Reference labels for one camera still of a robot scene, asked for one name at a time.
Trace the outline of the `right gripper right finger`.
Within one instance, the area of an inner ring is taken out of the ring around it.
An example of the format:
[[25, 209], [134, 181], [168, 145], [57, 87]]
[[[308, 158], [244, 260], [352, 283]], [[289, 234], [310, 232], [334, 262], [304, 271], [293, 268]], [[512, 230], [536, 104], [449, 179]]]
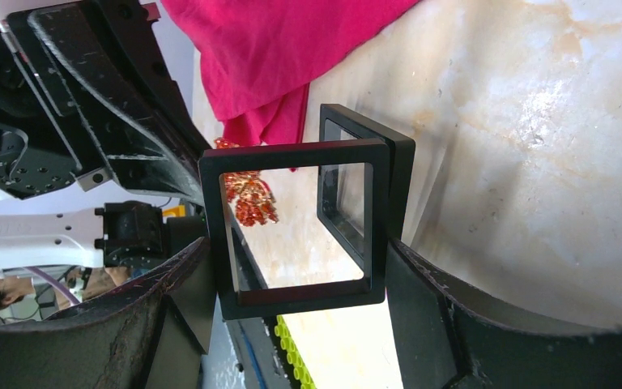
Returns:
[[622, 327], [536, 314], [442, 271], [399, 240], [386, 287], [406, 388], [622, 388]]

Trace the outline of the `magenta red garment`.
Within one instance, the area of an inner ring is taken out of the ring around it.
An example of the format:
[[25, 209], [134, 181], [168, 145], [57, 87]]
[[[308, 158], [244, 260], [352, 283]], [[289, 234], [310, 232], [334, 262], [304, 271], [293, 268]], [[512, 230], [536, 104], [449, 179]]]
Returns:
[[166, 1], [200, 54], [222, 138], [299, 143], [310, 84], [413, 7], [411, 1]]

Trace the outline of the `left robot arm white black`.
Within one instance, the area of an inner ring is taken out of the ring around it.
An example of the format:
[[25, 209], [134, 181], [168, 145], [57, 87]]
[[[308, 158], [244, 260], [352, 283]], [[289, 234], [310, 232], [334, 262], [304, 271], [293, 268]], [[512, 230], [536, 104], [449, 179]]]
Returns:
[[[0, 201], [113, 182], [203, 204], [192, 123], [155, 35], [154, 1], [0, 1]], [[0, 215], [0, 273], [155, 267], [204, 234], [137, 201]]]

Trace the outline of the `gold orange brooch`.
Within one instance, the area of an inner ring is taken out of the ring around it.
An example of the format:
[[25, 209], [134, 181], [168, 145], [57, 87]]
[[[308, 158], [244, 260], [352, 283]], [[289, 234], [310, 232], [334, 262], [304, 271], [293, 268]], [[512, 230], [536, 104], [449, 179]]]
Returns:
[[236, 219], [244, 227], [278, 223], [275, 197], [258, 170], [223, 174], [226, 200], [234, 204]]

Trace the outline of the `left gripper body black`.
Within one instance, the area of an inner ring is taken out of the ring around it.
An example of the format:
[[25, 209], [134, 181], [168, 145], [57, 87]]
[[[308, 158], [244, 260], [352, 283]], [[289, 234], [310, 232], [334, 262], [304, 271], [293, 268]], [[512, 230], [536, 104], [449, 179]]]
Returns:
[[0, 1], [0, 200], [29, 199], [111, 175], [83, 128], [61, 69], [27, 17], [31, 1]]

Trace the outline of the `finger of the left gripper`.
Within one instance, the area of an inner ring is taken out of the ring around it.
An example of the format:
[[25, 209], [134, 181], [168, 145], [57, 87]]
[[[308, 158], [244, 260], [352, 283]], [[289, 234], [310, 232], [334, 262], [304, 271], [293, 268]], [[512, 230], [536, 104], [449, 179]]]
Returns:
[[172, 79], [160, 52], [153, 24], [160, 19], [156, 2], [98, 1], [100, 13], [111, 36], [117, 42], [126, 67], [133, 74], [149, 105], [162, 114], [168, 127], [197, 156], [210, 148], [192, 123], [177, 83]]
[[35, 10], [28, 25], [62, 67], [76, 109], [113, 180], [136, 194], [202, 202], [201, 156], [134, 86], [96, 2]]

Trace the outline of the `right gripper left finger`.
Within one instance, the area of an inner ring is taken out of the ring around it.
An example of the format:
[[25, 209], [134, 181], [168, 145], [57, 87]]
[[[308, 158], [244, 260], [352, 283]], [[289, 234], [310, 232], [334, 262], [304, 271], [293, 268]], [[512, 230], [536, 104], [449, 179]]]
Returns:
[[42, 321], [0, 326], [0, 388], [196, 388], [215, 306], [210, 243]]

